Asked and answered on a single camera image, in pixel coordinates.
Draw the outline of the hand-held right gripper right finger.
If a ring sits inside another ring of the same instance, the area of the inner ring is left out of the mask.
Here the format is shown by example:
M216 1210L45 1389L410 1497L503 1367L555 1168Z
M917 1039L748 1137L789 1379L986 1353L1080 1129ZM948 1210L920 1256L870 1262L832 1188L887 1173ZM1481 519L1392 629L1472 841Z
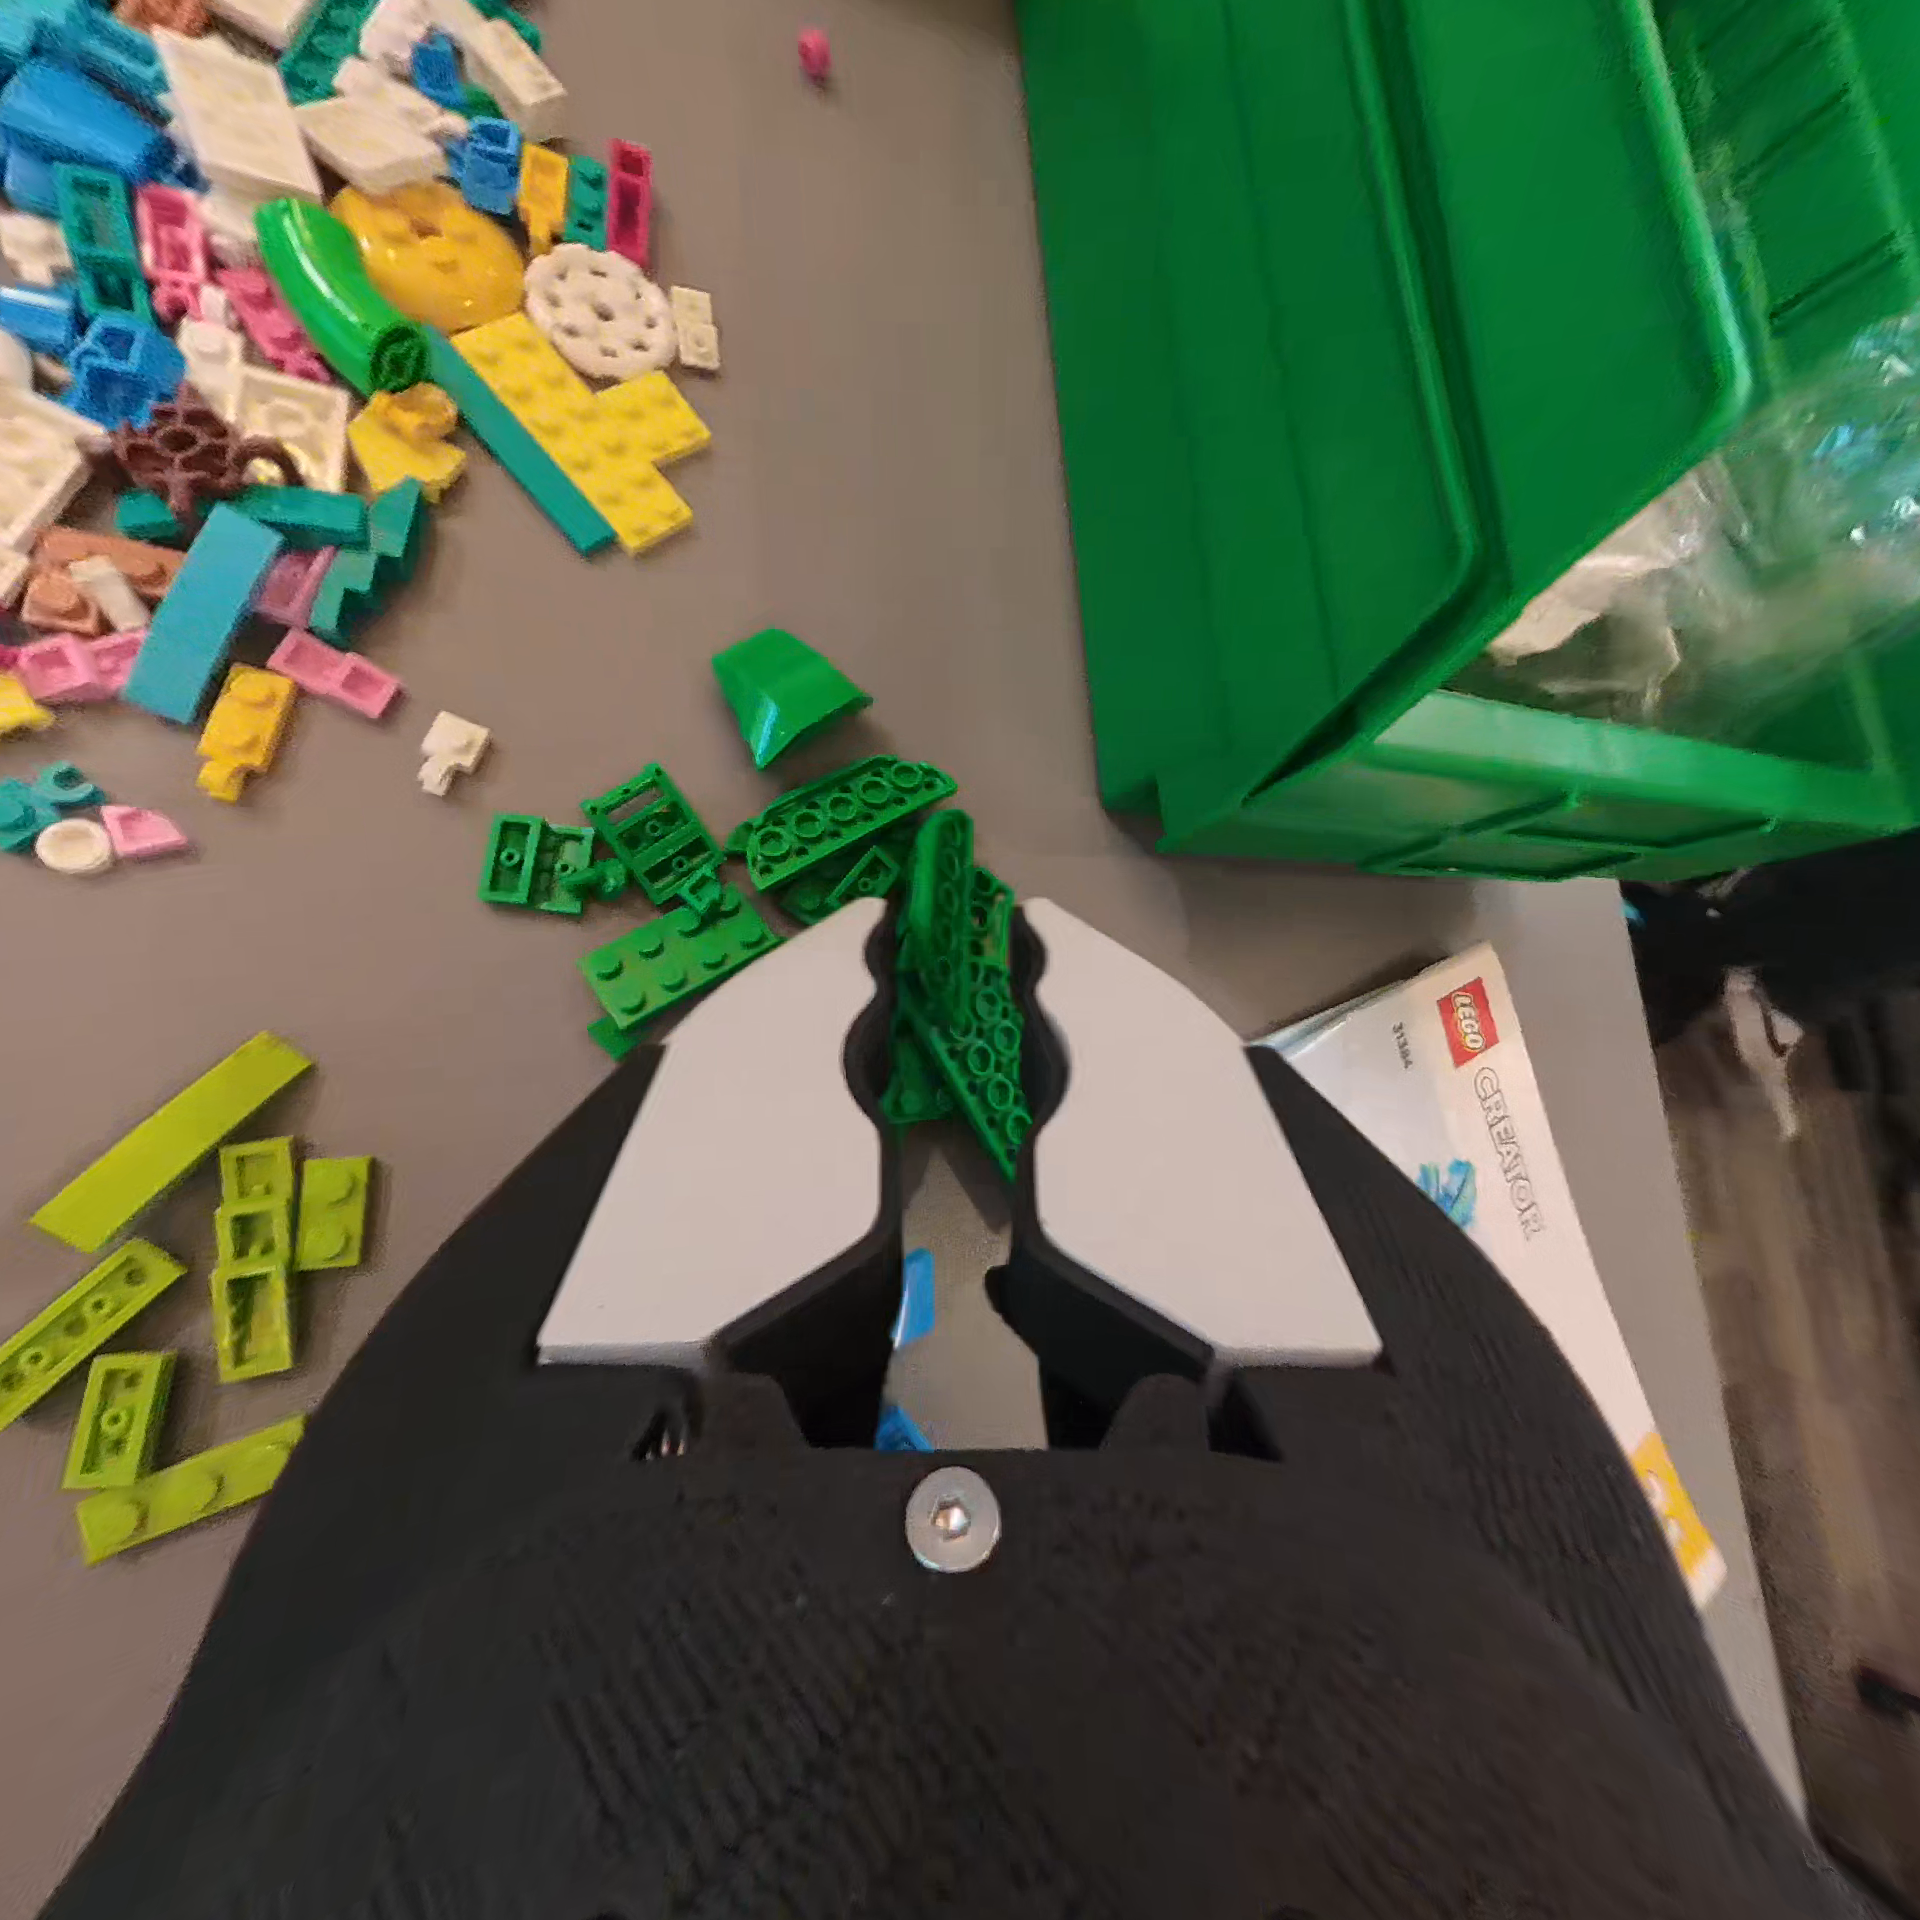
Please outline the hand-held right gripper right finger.
M1226 1366L1366 1367L1360 1282L1249 1044L1175 977L1030 900L1064 1090L1030 1137L1042 1246Z

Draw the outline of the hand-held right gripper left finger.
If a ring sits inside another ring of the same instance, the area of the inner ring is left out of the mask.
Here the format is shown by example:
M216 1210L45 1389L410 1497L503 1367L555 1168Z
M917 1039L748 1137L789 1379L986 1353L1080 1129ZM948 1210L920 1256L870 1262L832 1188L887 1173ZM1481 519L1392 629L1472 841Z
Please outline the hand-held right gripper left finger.
M857 900L699 1004L539 1325L541 1366L878 1373L900 1307L899 1160L853 1043L886 1039L881 900Z

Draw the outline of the group of green lego pieces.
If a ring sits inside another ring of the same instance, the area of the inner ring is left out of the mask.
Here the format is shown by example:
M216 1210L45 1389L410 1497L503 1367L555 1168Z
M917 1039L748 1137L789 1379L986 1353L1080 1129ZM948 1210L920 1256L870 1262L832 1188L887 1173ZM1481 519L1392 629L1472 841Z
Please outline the group of green lego pieces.
M968 1016L973 824L934 762L861 754L775 792L724 836L656 762L577 805L574 824L498 812L476 898L498 910L581 917L637 898L646 917L581 957L594 1043L628 1056L646 1026L848 906L899 900L900 969Z

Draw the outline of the green wedge lego plate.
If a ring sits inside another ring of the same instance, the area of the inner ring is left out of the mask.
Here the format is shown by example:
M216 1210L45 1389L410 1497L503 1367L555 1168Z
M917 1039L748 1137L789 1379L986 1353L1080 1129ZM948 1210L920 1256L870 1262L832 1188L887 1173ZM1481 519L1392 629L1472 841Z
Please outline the green wedge lego plate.
M917 825L895 948L881 1112L899 1129L952 1112L1000 1177L1017 1180L1033 1134L1017 997L1017 890L976 866L973 820L960 805Z

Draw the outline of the blue lego piece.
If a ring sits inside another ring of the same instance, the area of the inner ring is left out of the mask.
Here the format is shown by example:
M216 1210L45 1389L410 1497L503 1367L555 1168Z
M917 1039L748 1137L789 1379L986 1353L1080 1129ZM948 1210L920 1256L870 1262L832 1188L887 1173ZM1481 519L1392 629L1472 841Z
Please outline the blue lego piece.
M900 1300L899 1315L893 1325L893 1354L899 1359L904 1348L920 1342L938 1321L938 1279L934 1279L934 1254L927 1246L914 1246L900 1256ZM878 1424L874 1424L874 1450L878 1453L931 1453L934 1442L920 1431L920 1424L899 1404L893 1392L893 1367L887 1385L881 1392Z

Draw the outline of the group of lime lego plates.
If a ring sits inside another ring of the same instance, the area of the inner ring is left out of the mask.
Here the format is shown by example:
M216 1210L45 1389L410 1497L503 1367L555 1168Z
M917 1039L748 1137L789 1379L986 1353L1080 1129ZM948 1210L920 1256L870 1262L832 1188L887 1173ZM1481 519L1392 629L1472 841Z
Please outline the group of lime lego plates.
M60 1488L88 1571L252 1508L305 1436L305 1417L287 1414L174 1457L183 1353L130 1339L200 1279L216 1385L298 1373L302 1282L364 1267L379 1177L373 1156L258 1129L311 1074L305 1044L248 1034L109 1137L25 1219L80 1269L3 1321L3 1431L73 1399Z

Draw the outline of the pile of mixed lego pieces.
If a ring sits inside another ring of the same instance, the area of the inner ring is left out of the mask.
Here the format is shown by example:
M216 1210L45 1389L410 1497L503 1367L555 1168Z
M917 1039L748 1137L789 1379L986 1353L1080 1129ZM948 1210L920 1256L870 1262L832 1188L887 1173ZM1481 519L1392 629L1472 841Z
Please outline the pile of mixed lego pieces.
M3 740L125 706L242 804L391 718L469 452L581 557L693 527L711 299L564 121L513 3L3 3Z

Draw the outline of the white instruction booklet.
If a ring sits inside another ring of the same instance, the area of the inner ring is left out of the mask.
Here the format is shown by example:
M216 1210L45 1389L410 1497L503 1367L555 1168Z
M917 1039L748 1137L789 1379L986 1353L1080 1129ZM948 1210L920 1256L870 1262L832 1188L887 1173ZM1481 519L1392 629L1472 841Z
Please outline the white instruction booklet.
M1706 1609L1727 1565L1657 1428L1492 944L1259 1039L1477 1241L1584 1381Z

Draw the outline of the stack of green storage bins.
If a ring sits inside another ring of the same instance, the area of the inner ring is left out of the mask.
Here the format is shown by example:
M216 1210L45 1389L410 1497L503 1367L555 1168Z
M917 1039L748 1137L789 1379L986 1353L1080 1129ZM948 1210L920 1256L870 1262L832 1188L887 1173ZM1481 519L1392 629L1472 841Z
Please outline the stack of green storage bins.
M1918 614L1748 745L1454 693L1918 306L1918 3L1019 3L1098 792L1696 877L1918 825Z

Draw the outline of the clear plastic bags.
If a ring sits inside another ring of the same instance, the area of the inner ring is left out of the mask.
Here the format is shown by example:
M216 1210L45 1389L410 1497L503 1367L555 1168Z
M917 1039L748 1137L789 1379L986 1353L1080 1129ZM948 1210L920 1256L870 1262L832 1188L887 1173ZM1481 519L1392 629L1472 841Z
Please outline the clear plastic bags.
M1538 590L1449 693L1711 745L1918 641L1918 309Z

